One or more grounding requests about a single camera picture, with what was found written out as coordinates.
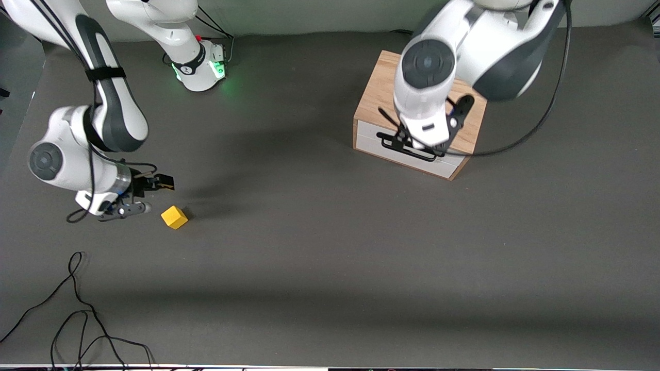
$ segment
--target wooden box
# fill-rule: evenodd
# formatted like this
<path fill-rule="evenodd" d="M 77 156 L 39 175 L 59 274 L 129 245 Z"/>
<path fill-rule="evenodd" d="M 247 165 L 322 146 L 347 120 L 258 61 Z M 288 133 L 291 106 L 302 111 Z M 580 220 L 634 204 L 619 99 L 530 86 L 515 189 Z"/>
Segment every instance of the wooden box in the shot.
<path fill-rule="evenodd" d="M 387 149 L 381 145 L 381 140 L 376 137 L 378 132 L 393 135 L 397 130 L 378 112 L 378 107 L 382 107 L 392 117 L 396 118 L 393 102 L 394 72 L 400 57 L 399 54 L 390 51 L 383 50 L 380 53 L 374 72 L 369 78 L 358 109 L 355 111 L 355 116 L 353 116 L 353 148 L 431 175 L 452 180 L 470 159 L 469 157 L 447 155 L 441 158 L 438 157 L 433 162 L 428 162 Z M 486 110 L 486 99 L 460 80 L 454 82 L 449 97 L 455 102 L 466 94 L 475 97 L 475 104 L 450 148 L 453 152 L 474 153 L 481 120 Z"/>

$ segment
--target velcro strap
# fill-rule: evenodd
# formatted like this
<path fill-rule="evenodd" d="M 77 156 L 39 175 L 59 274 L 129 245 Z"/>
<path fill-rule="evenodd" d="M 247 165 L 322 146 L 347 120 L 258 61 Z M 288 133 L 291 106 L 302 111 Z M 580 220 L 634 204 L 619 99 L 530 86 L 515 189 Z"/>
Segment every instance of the velcro strap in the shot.
<path fill-rule="evenodd" d="M 88 69 L 85 71 L 89 81 L 99 81 L 112 79 L 113 77 L 126 77 L 123 68 L 121 67 L 100 67 L 95 69 Z"/>

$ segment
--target gray table surface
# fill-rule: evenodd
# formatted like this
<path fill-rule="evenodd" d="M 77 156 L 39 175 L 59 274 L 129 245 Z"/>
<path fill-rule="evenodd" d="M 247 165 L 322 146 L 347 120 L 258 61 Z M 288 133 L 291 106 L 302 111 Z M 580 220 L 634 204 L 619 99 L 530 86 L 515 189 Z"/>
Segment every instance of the gray table surface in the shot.
<path fill-rule="evenodd" d="M 453 182 L 351 148 L 378 54 L 406 42 L 238 38 L 228 79 L 203 93 L 179 85 L 155 43 L 116 45 L 150 122 L 125 156 L 157 163 L 177 190 L 149 197 L 149 215 L 79 225 L 64 221 L 73 192 L 26 167 L 51 111 L 90 101 L 73 56 L 50 51 L 0 185 L 1 332 L 85 250 L 82 295 L 161 363 L 660 368 L 660 65 L 648 21 L 576 29 L 546 127 Z M 562 46 L 559 34 L 523 97 L 488 106 L 478 149 L 538 120 Z M 179 230 L 159 215 L 173 204 L 194 216 Z M 75 308 L 67 287 L 0 362 L 48 362 Z M 76 326 L 59 346 L 67 362 Z M 94 353 L 114 362 L 107 345 Z"/>

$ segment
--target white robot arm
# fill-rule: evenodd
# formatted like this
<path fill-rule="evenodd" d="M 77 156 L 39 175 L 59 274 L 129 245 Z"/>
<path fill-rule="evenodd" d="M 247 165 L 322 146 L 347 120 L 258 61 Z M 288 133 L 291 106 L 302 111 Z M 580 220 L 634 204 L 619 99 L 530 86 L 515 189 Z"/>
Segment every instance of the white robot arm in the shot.
<path fill-rule="evenodd" d="M 78 204 L 100 220 L 147 211 L 147 205 L 134 203 L 133 197 L 143 197 L 145 190 L 173 189 L 174 182 L 160 174 L 140 174 L 100 152 L 134 151 L 148 133 L 103 29 L 78 0 L 4 0 L 4 5 L 27 32 L 73 51 L 101 99 L 98 105 L 62 107 L 52 113 L 46 134 L 30 149 L 32 173 L 48 184 L 77 191 Z"/>
<path fill-rule="evenodd" d="M 197 14 L 197 0 L 106 0 L 110 12 L 160 44 L 172 60 L 176 77 L 194 92 L 212 88 L 225 77 L 224 48 L 198 40 L 187 20 Z"/>
<path fill-rule="evenodd" d="M 395 73 L 394 104 L 401 130 L 407 131 L 398 148 L 403 141 L 416 149 L 448 150 L 474 102 L 465 96 L 446 114 L 456 78 L 490 101 L 523 94 L 564 16 L 562 1 L 451 0 L 428 16 L 403 50 Z M 529 20 L 519 27 L 506 11 L 527 6 Z M 396 141 L 396 136 L 388 139 Z"/>

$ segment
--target black wire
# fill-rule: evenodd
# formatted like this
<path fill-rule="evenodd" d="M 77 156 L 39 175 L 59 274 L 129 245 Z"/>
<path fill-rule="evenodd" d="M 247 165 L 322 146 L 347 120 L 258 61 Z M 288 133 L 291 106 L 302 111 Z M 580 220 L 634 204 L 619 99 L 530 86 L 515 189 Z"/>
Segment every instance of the black wire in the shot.
<path fill-rule="evenodd" d="M 94 147 L 92 147 L 92 151 L 94 151 L 94 153 L 96 153 L 96 155 L 99 156 L 100 158 L 103 158 L 104 160 L 108 160 L 110 162 L 114 162 L 115 164 L 123 164 L 128 166 L 149 166 L 153 169 L 151 170 L 151 172 L 155 173 L 158 171 L 158 167 L 149 162 L 127 162 L 123 158 L 121 160 L 115 160 L 114 158 L 104 156 L 102 153 L 98 152 Z"/>
<path fill-rule="evenodd" d="M 71 279 L 71 280 L 73 280 L 73 290 L 74 290 L 74 293 L 75 293 L 76 299 L 77 299 L 78 302 L 80 302 L 81 304 L 84 304 L 85 306 L 87 306 L 88 309 L 76 310 L 76 311 L 70 313 L 70 314 L 67 316 L 66 320 L 64 320 L 64 322 L 63 322 L 63 323 L 59 326 L 59 328 L 57 329 L 57 333 L 55 334 L 55 337 L 53 338 L 53 340 L 52 340 L 52 342 L 51 342 L 51 346 L 50 346 L 50 360 L 51 360 L 51 366 L 53 367 L 52 370 L 55 370 L 55 357 L 54 357 L 53 353 L 54 353 L 54 350 L 55 350 L 56 345 L 57 345 L 57 340 L 59 339 L 59 336 L 60 336 L 61 332 L 63 331 L 64 327 L 67 325 L 67 323 L 69 323 L 69 321 L 71 321 L 71 319 L 73 319 L 73 318 L 74 318 L 76 315 L 78 315 L 78 314 L 82 314 L 82 315 L 84 315 L 84 316 L 85 316 L 85 319 L 84 319 L 84 322 L 83 322 L 83 324 L 82 324 L 82 330 L 81 330 L 81 336 L 80 336 L 80 343 L 79 343 L 79 346 L 78 346 L 78 361 L 76 362 L 76 365 L 75 365 L 75 366 L 80 365 L 80 369 L 82 370 L 83 357 L 87 354 L 87 352 L 89 351 L 89 349 L 91 348 L 91 346 L 92 346 L 93 344 L 95 344 L 95 342 L 97 342 L 97 340 L 99 340 L 99 339 L 107 339 L 108 342 L 110 343 L 110 347 L 112 348 L 112 352 L 113 352 L 115 358 L 117 358 L 117 360 L 121 363 L 122 366 L 126 367 L 127 364 L 126 364 L 126 363 L 123 361 L 123 359 L 121 359 L 121 357 L 119 356 L 119 353 L 117 352 L 117 349 L 115 348 L 115 345 L 114 345 L 113 341 L 121 341 L 122 343 L 127 343 L 127 344 L 130 344 L 130 345 L 135 345 L 135 346 L 138 346 L 138 347 L 142 347 L 142 348 L 145 350 L 145 354 L 147 355 L 147 360 L 148 360 L 148 362 L 149 362 L 149 368 L 151 368 L 151 369 L 153 370 L 152 365 L 153 365 L 154 363 L 156 363 L 156 360 L 155 360 L 155 358 L 154 358 L 153 353 L 151 352 L 151 349 L 149 349 L 148 346 L 146 346 L 146 345 L 144 345 L 144 344 L 142 344 L 142 343 L 138 343 L 138 342 L 136 342 L 136 341 L 130 341 L 130 340 L 127 340 L 127 339 L 122 339 L 121 337 L 110 336 L 110 335 L 108 334 L 108 332 L 106 331 L 106 328 L 105 328 L 104 324 L 101 322 L 100 318 L 98 317 L 98 312 L 96 311 L 96 308 L 95 308 L 92 304 L 90 304 L 90 303 L 84 301 L 84 300 L 81 298 L 81 296 L 80 296 L 80 292 L 79 292 L 79 290 L 78 290 L 78 282 L 77 282 L 77 280 L 76 280 L 76 275 L 75 275 L 75 273 L 77 272 L 78 268 L 80 267 L 82 261 L 83 261 L 83 252 L 75 252 L 75 253 L 73 253 L 73 255 L 69 258 L 69 264 L 68 264 L 68 266 L 67 266 L 68 271 L 69 271 L 69 275 L 68 275 L 66 278 L 64 278 L 64 279 L 60 282 L 60 284 L 55 288 L 55 290 L 53 290 L 53 292 L 52 292 L 52 293 L 51 293 L 51 294 L 50 294 L 50 295 L 49 295 L 44 301 L 42 301 L 41 303 L 39 303 L 39 304 L 37 304 L 37 305 L 35 305 L 35 306 L 33 306 L 33 307 L 27 309 L 27 310 L 23 313 L 23 315 L 20 317 L 20 319 L 16 322 L 16 324 L 14 325 L 14 327 L 12 327 L 12 329 L 9 330 L 9 332 L 8 332 L 8 333 L 2 338 L 2 340 L 0 340 L 0 343 L 4 342 L 4 341 L 9 337 L 9 335 L 11 335 L 11 334 L 14 332 L 14 330 L 16 330 L 16 328 L 17 328 L 17 327 L 23 322 L 23 319 L 24 319 L 24 318 L 25 318 L 25 317 L 26 317 L 26 316 L 27 316 L 32 310 L 34 310 L 34 309 L 36 309 L 36 308 L 38 308 L 38 307 L 44 305 L 46 302 L 48 302 L 51 298 L 53 298 L 53 296 L 55 296 L 55 293 L 57 293 L 57 291 L 58 291 L 58 290 L 59 290 L 59 289 L 60 289 L 60 288 L 61 288 L 61 287 L 62 287 L 62 286 L 63 286 L 63 285 L 69 280 L 69 279 Z M 93 340 L 93 341 L 87 346 L 87 348 L 83 351 L 84 332 L 85 332 L 85 329 L 86 329 L 86 327 L 87 327 L 87 323 L 88 323 L 88 319 L 89 319 L 89 313 L 92 314 L 92 316 L 93 316 L 94 319 L 96 320 L 96 323 L 98 323 L 99 327 L 100 327 L 101 330 L 103 331 L 103 335 L 101 335 L 101 336 L 95 338 L 95 339 L 94 339 L 94 340 Z"/>
<path fill-rule="evenodd" d="M 165 57 L 167 57 L 167 56 L 168 56 L 167 53 L 163 53 L 163 57 L 160 60 L 163 62 L 164 65 L 169 66 L 171 64 L 172 60 L 170 60 L 169 63 L 165 62 Z"/>
<path fill-rule="evenodd" d="M 36 0 L 30 0 L 30 2 L 32 3 L 32 5 L 35 8 L 37 8 L 39 13 L 41 13 L 41 15 L 48 21 L 48 23 L 53 28 L 53 30 L 55 30 L 57 35 L 64 41 L 64 43 L 69 47 L 69 49 L 73 52 L 73 54 L 82 63 L 82 65 L 86 66 L 86 62 L 83 58 L 83 54 L 81 53 L 80 49 L 78 48 L 78 45 L 76 45 L 76 43 L 73 41 L 73 38 L 71 37 L 70 33 L 64 27 L 64 25 L 62 24 L 60 19 L 57 17 L 55 12 L 53 12 L 53 9 L 51 9 L 44 0 L 40 0 L 40 3 L 44 6 L 44 8 L 46 8 L 46 10 L 48 10 L 50 15 L 55 20 L 55 22 L 60 26 L 60 28 L 58 28 L 55 25 L 55 23 L 54 23 L 53 19 L 51 19 L 51 17 L 47 16 L 46 12 L 37 4 Z M 93 118 L 94 117 L 94 109 L 96 107 L 96 85 L 94 85 L 94 83 L 92 83 L 92 88 L 94 89 L 94 104 L 90 108 L 91 109 L 90 115 Z M 95 184 L 96 182 L 95 182 L 95 177 L 94 177 L 94 162 L 93 162 L 93 159 L 92 159 L 92 150 L 91 150 L 92 145 L 91 145 L 91 143 L 87 142 L 87 147 L 88 147 L 87 151 L 88 151 L 88 160 L 89 160 L 90 181 L 92 183 L 92 194 L 91 194 L 89 206 L 87 207 L 87 209 L 78 209 L 78 210 L 73 211 L 72 213 L 67 215 L 66 221 L 70 224 L 75 224 L 75 223 L 78 223 L 78 222 L 82 221 L 83 219 L 85 219 L 85 217 L 87 217 L 87 214 L 89 214 L 89 210 L 91 210 L 92 204 L 93 204 L 93 201 L 94 201 L 94 192 L 96 191 L 96 184 Z M 85 214 L 81 215 L 77 219 L 72 219 L 74 215 L 79 214 L 83 210 L 85 211 Z"/>
<path fill-rule="evenodd" d="M 208 19 L 211 20 L 211 22 L 213 22 L 213 24 L 215 24 L 215 25 L 218 27 L 217 31 L 219 31 L 219 32 L 221 32 L 221 33 L 227 35 L 228 38 L 234 38 L 233 35 L 231 35 L 231 34 L 225 32 L 225 30 L 223 30 L 222 27 L 220 27 L 220 25 L 218 24 L 218 22 L 216 22 L 215 19 L 211 18 L 211 16 L 210 16 L 208 13 L 206 13 L 206 11 L 205 11 L 202 7 L 200 7 L 199 5 L 198 5 L 197 7 L 199 8 L 200 11 L 202 11 L 202 13 L 204 13 L 205 16 L 207 16 Z"/>
<path fill-rule="evenodd" d="M 55 287 L 55 290 L 53 290 L 53 292 L 51 292 L 51 294 L 48 295 L 48 297 L 47 297 L 43 302 L 41 302 L 41 303 L 39 303 L 39 304 L 37 304 L 37 305 L 31 307 L 30 309 L 26 310 L 26 311 L 23 313 L 23 315 L 18 319 L 18 321 L 16 322 L 16 324 L 14 325 L 14 327 L 12 327 L 11 330 L 9 330 L 9 332 L 8 332 L 8 333 L 7 333 L 2 339 L 0 339 L 0 344 L 3 343 L 3 342 L 9 337 L 9 335 L 11 335 L 11 334 L 16 330 L 16 328 L 18 327 L 18 325 L 20 325 L 21 322 L 23 322 L 23 320 L 25 319 L 25 316 L 27 316 L 32 310 L 35 310 L 36 308 L 39 308 L 40 306 L 44 305 L 46 302 L 48 302 L 48 300 L 51 300 L 51 299 L 53 298 L 53 296 L 55 296 L 55 294 L 57 293 L 57 291 L 59 290 L 59 288 L 62 287 L 62 285 L 64 285 L 69 279 L 71 279 L 71 277 L 73 277 L 73 273 L 69 273 L 69 275 L 67 276 L 67 278 L 63 279 L 63 280 L 59 283 L 59 285 L 58 285 L 57 287 Z"/>
<path fill-rule="evenodd" d="M 216 26 L 213 26 L 212 24 L 210 24 L 210 23 L 208 23 L 207 21 L 205 21 L 205 20 L 203 20 L 202 18 L 200 18 L 198 15 L 196 15 L 195 18 L 197 18 L 197 20 L 199 20 L 199 22 L 202 22 L 203 24 L 206 24 L 206 25 L 207 25 L 208 27 L 210 27 L 211 29 L 216 30 L 217 32 L 220 32 L 221 34 L 224 34 L 225 36 L 227 36 L 227 38 L 234 38 L 233 35 L 228 34 L 228 33 L 226 33 L 225 31 L 222 31 L 222 30 L 218 29 Z"/>
<path fill-rule="evenodd" d="M 406 35 L 412 35 L 412 34 L 413 34 L 412 31 L 410 31 L 410 30 L 404 30 L 404 29 L 402 29 L 402 28 L 398 28 L 398 29 L 396 29 L 396 30 L 392 30 L 392 31 L 390 31 L 390 32 L 394 32 L 394 33 L 396 33 L 396 34 L 406 34 Z"/>
<path fill-rule="evenodd" d="M 562 59 L 562 66 L 559 72 L 559 77 L 557 78 L 557 85 L 554 88 L 554 92 L 552 93 L 552 98 L 550 99 L 550 103 L 548 103 L 548 108 L 545 110 L 545 113 L 543 116 L 541 116 L 541 119 L 539 122 L 530 130 L 528 131 L 525 135 L 523 135 L 520 139 L 516 140 L 515 142 L 508 144 L 506 146 L 497 148 L 497 149 L 492 149 L 489 151 L 483 151 L 483 152 L 475 152 L 475 153 L 458 153 L 458 152 L 444 152 L 444 154 L 448 155 L 453 155 L 453 156 L 465 156 L 465 157 L 487 157 L 487 156 L 493 156 L 495 154 L 500 154 L 506 151 L 510 151 L 513 148 L 521 145 L 522 143 L 526 142 L 529 138 L 531 138 L 536 132 L 539 131 L 539 129 L 543 126 L 545 121 L 547 121 L 548 117 L 550 116 L 550 112 L 552 111 L 555 102 L 557 101 L 557 95 L 559 92 L 559 88 L 562 84 L 562 81 L 564 80 L 564 74 L 566 72 L 566 64 L 568 63 L 568 50 L 570 49 L 570 40 L 571 40 L 571 31 L 573 29 L 573 22 L 572 22 L 572 14 L 571 14 L 571 7 L 570 7 L 570 0 L 562 0 L 564 7 L 566 8 L 566 41 L 564 42 L 564 57 Z M 395 126 L 399 126 L 398 123 L 392 119 L 390 115 L 387 114 L 382 108 L 378 108 L 378 111 L 383 115 L 388 121 L 393 123 Z M 421 143 L 417 138 L 413 137 L 408 133 L 409 137 L 412 138 L 413 140 Z"/>

